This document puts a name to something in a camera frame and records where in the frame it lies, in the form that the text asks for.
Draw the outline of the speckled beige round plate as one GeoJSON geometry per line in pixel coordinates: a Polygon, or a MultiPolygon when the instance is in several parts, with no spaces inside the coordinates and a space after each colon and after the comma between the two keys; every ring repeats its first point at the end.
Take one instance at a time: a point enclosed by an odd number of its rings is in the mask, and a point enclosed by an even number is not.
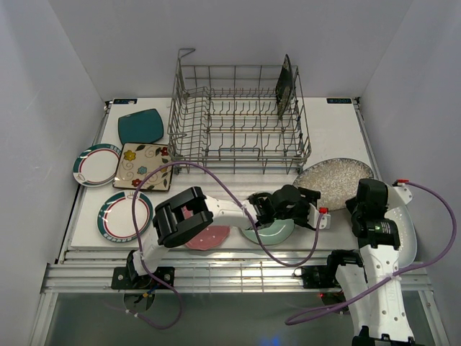
{"type": "Polygon", "coordinates": [[[295,187],[321,193],[318,204],[331,211],[346,207],[356,195],[361,179],[372,179],[372,168],[362,161],[349,158],[327,159],[305,169],[294,180],[295,187]]]}

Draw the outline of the black square floral plate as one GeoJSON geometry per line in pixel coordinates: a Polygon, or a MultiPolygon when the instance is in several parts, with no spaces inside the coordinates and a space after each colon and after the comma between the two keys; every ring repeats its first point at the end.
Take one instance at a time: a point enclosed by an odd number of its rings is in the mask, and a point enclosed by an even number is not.
{"type": "Polygon", "coordinates": [[[282,119],[290,99],[292,97],[293,89],[293,75],[292,64],[288,54],[285,55],[284,62],[280,71],[279,78],[275,87],[276,103],[277,103],[277,116],[282,119]]]}

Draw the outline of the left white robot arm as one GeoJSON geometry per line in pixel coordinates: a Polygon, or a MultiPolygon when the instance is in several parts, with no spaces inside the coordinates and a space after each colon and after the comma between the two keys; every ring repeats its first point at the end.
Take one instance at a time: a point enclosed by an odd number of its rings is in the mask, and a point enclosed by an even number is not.
{"type": "Polygon", "coordinates": [[[284,185],[235,202],[206,196],[191,187],[158,205],[153,227],[157,236],[127,257],[127,278],[137,288],[148,286],[159,262],[173,248],[185,245],[205,230],[237,228],[262,249],[280,244],[296,226],[320,231],[330,226],[326,210],[318,208],[319,191],[284,185]]]}

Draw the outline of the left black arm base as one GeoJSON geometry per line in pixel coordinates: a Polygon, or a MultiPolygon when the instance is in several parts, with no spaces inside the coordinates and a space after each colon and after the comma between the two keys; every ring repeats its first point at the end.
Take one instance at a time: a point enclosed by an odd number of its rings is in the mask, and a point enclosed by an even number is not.
{"type": "MultiPolygon", "coordinates": [[[[169,285],[174,285],[175,268],[158,267],[154,275],[169,285]]],[[[130,277],[129,270],[126,267],[116,267],[113,271],[110,288],[112,290],[145,290],[148,291],[156,286],[164,290],[166,287],[159,284],[149,275],[130,277]]]]}

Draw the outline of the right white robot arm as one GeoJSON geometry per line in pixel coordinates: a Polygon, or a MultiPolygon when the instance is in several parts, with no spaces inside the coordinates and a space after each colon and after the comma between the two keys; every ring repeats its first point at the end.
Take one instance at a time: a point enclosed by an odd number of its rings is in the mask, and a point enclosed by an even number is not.
{"type": "Polygon", "coordinates": [[[414,345],[407,320],[399,269],[400,237],[386,218],[389,187],[361,179],[346,202],[358,250],[334,250],[328,256],[327,281],[340,286],[354,326],[353,345],[414,345]]]}

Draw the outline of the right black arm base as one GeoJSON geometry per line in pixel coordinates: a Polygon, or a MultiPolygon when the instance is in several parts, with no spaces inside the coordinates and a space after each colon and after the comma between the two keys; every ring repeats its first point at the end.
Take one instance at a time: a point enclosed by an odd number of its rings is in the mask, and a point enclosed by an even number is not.
{"type": "Polygon", "coordinates": [[[330,273],[326,265],[308,265],[297,267],[292,275],[295,278],[301,279],[302,287],[305,289],[327,289],[340,287],[336,278],[330,273]]]}

